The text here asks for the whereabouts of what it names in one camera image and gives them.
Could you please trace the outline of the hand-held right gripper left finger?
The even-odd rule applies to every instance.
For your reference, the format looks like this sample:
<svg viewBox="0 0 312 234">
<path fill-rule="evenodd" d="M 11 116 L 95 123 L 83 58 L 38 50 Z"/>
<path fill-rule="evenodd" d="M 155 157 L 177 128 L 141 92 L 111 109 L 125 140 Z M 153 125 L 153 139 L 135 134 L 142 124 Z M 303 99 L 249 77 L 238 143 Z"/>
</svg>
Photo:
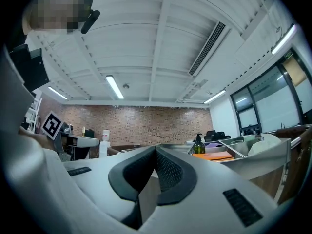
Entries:
<svg viewBox="0 0 312 234">
<path fill-rule="evenodd" d="M 124 225 L 138 230 L 142 225 L 139 194 L 156 163 L 155 147 L 63 165 L 79 189 L 100 210 Z"/>
</svg>

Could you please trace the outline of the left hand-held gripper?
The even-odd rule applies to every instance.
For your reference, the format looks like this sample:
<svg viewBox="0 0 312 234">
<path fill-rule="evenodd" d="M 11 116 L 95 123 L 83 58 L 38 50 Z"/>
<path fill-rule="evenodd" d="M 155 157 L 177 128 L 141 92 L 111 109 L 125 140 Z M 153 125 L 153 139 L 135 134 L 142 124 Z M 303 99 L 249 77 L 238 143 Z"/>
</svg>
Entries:
<svg viewBox="0 0 312 234">
<path fill-rule="evenodd" d="M 61 161 L 81 160 L 90 158 L 90 149 L 97 147 L 100 141 L 97 138 L 76 136 L 71 134 L 70 126 L 62 121 L 53 111 L 46 116 L 41 130 L 51 139 L 54 150 Z M 64 150 L 67 142 L 70 152 Z"/>
</svg>

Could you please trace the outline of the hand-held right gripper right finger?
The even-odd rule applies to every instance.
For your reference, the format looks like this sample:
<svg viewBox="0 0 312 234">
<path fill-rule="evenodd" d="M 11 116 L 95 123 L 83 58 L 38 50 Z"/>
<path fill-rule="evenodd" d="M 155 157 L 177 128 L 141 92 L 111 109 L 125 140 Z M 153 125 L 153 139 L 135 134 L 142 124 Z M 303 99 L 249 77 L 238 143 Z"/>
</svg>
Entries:
<svg viewBox="0 0 312 234">
<path fill-rule="evenodd" d="M 157 205 L 141 234 L 240 234 L 277 204 L 223 164 L 157 147 Z"/>
</svg>

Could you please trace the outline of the brown steel housekeeping cart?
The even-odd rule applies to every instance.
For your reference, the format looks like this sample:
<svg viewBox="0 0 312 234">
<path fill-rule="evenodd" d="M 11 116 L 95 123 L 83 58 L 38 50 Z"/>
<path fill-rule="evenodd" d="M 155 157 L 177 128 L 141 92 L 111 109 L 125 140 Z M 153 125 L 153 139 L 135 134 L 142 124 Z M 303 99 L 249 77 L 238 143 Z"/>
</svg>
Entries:
<svg viewBox="0 0 312 234">
<path fill-rule="evenodd" d="M 248 152 L 254 143 L 260 141 L 260 135 L 250 140 L 240 139 L 236 144 L 221 141 L 223 147 L 210 148 L 206 153 L 227 151 L 234 159 L 217 163 L 225 165 L 275 200 L 283 202 L 296 195 L 303 184 L 311 153 L 312 125 L 280 129 L 271 134 L 282 142 L 256 155 L 249 156 Z M 154 147 L 193 156 L 170 144 Z"/>
</svg>

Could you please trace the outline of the person's left forearm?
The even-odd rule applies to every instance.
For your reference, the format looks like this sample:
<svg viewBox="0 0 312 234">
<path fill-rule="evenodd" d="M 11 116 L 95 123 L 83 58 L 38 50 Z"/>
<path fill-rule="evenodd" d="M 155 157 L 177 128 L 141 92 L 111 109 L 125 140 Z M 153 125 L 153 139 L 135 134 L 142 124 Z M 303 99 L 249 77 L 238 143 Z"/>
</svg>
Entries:
<svg viewBox="0 0 312 234">
<path fill-rule="evenodd" d="M 35 141 L 37 141 L 40 146 L 44 149 L 49 149 L 54 151 L 55 147 L 54 147 L 54 142 L 52 139 L 50 139 L 48 136 L 46 135 L 41 135 L 41 134 L 34 134 L 32 132 L 29 132 L 27 130 L 25 130 L 23 127 L 20 126 L 19 128 L 19 134 L 20 135 L 24 135 L 27 137 L 30 137 L 32 139 L 34 139 Z"/>
</svg>

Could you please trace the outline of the white water dispenser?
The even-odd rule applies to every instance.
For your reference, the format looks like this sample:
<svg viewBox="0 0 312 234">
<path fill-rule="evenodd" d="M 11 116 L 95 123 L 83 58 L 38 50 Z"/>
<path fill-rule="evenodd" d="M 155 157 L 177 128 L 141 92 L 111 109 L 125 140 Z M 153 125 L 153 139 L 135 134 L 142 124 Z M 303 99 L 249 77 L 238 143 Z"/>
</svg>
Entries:
<svg viewBox="0 0 312 234">
<path fill-rule="evenodd" d="M 111 143 L 109 141 L 110 137 L 110 131 L 109 130 L 103 130 L 102 132 L 102 141 L 99 144 L 99 157 L 107 157 L 108 148 L 111 146 Z"/>
</svg>

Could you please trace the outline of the dark pump bottle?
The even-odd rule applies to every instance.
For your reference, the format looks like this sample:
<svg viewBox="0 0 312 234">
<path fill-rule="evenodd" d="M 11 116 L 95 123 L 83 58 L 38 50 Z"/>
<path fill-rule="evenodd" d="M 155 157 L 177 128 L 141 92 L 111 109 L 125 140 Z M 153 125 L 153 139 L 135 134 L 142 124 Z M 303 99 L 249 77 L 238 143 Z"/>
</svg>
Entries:
<svg viewBox="0 0 312 234">
<path fill-rule="evenodd" d="M 193 154 L 204 154 L 205 153 L 205 145 L 201 139 L 202 133 L 197 133 L 196 138 L 194 140 L 193 145 Z"/>
</svg>

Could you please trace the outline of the orange flat box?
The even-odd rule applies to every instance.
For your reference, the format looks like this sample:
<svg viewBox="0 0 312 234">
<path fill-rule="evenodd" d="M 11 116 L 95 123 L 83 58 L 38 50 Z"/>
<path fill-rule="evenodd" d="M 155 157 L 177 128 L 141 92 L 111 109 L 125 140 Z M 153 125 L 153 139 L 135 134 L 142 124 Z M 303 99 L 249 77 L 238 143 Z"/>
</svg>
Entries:
<svg viewBox="0 0 312 234">
<path fill-rule="evenodd" d="M 194 157 L 198 157 L 205 160 L 221 162 L 226 160 L 233 160 L 234 156 L 227 151 L 216 152 L 216 153 L 205 153 L 205 154 L 193 154 Z"/>
</svg>

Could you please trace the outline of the long ceiling light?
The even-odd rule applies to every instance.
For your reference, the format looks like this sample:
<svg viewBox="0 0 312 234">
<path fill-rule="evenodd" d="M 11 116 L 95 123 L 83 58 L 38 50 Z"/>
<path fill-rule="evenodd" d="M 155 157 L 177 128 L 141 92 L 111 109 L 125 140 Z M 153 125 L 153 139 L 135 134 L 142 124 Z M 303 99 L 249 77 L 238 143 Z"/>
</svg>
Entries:
<svg viewBox="0 0 312 234">
<path fill-rule="evenodd" d="M 226 90 L 222 90 L 219 93 L 217 93 L 216 95 L 214 95 L 213 97 L 209 98 L 208 100 L 204 101 L 204 104 L 209 104 L 210 102 L 212 102 L 213 100 L 217 99 L 218 97 L 220 97 L 221 95 L 223 95 L 224 93 L 226 93 Z"/>
<path fill-rule="evenodd" d="M 52 91 L 53 93 L 55 93 L 56 95 L 58 95 L 59 97 L 63 98 L 64 100 L 68 100 L 68 98 L 64 95 L 62 95 L 61 93 L 59 93 L 58 91 L 56 91 L 54 88 L 52 88 L 51 86 L 48 86 L 48 89 L 50 91 Z"/>
<path fill-rule="evenodd" d="M 295 35 L 297 31 L 297 25 L 293 24 L 289 30 L 281 37 L 277 44 L 272 48 L 271 54 L 275 55 L 280 49 Z"/>
<path fill-rule="evenodd" d="M 124 99 L 124 96 L 123 94 L 121 93 L 114 77 L 112 75 L 108 75 L 105 77 L 107 82 L 109 83 L 109 85 L 111 86 L 111 88 L 113 89 L 113 91 L 115 92 L 116 96 L 119 98 L 119 99 Z"/>
</svg>

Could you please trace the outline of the white shelving rack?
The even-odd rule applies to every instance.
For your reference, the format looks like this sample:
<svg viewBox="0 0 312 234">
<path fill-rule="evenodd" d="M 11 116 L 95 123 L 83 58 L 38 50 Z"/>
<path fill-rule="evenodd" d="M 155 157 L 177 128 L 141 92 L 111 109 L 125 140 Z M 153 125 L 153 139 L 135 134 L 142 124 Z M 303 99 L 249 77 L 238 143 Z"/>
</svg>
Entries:
<svg viewBox="0 0 312 234">
<path fill-rule="evenodd" d="M 36 128 L 39 125 L 39 108 L 41 106 L 42 99 L 34 99 L 28 108 L 25 115 L 25 123 L 28 125 L 27 130 L 35 133 Z"/>
</svg>

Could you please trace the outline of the black chest-mounted screen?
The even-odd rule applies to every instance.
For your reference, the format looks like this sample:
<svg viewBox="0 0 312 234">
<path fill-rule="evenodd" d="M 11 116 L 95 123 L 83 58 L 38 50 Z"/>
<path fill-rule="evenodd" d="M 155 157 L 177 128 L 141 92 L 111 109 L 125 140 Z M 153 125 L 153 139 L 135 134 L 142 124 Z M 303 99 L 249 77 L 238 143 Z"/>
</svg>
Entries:
<svg viewBox="0 0 312 234">
<path fill-rule="evenodd" d="M 15 47 L 9 55 L 29 92 L 49 82 L 41 48 L 30 51 L 28 45 L 23 44 Z"/>
</svg>

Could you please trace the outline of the white soft packet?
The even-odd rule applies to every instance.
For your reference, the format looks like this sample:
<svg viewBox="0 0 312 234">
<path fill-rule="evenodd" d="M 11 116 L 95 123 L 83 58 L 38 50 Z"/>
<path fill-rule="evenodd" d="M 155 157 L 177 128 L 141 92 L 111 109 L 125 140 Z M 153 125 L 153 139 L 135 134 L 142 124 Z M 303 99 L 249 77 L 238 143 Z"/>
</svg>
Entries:
<svg viewBox="0 0 312 234">
<path fill-rule="evenodd" d="M 256 155 L 258 153 L 261 153 L 263 151 L 266 151 L 276 145 L 278 145 L 279 143 L 281 143 L 282 141 L 272 135 L 272 134 L 261 134 L 260 135 L 260 141 L 254 143 L 251 146 L 251 149 L 248 152 L 248 155 Z"/>
</svg>

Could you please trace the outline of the black-framed glass partition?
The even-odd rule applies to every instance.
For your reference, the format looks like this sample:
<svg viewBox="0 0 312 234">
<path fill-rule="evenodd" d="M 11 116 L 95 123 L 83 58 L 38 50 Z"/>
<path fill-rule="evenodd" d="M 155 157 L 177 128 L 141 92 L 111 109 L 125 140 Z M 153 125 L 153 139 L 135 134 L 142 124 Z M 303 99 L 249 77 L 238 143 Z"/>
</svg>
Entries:
<svg viewBox="0 0 312 234">
<path fill-rule="evenodd" d="M 231 95 L 240 135 L 312 124 L 312 75 L 294 49 Z"/>
</svg>

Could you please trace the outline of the ceiling air vent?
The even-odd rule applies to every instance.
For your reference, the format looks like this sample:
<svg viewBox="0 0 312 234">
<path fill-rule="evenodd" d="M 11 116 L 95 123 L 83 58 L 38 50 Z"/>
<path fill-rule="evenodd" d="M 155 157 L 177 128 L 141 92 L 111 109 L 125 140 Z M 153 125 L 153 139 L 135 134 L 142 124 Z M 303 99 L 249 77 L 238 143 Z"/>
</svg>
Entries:
<svg viewBox="0 0 312 234">
<path fill-rule="evenodd" d="M 207 41 L 205 42 L 204 46 L 200 50 L 198 56 L 196 57 L 195 61 L 193 62 L 192 66 L 190 67 L 188 71 L 188 74 L 190 76 L 197 75 L 197 71 L 201 69 L 200 68 L 201 64 L 204 62 L 204 60 L 207 59 L 207 56 L 212 52 L 212 49 L 216 46 L 216 43 L 219 40 L 225 28 L 226 25 L 220 21 L 216 24 L 213 31 L 209 35 Z"/>
</svg>

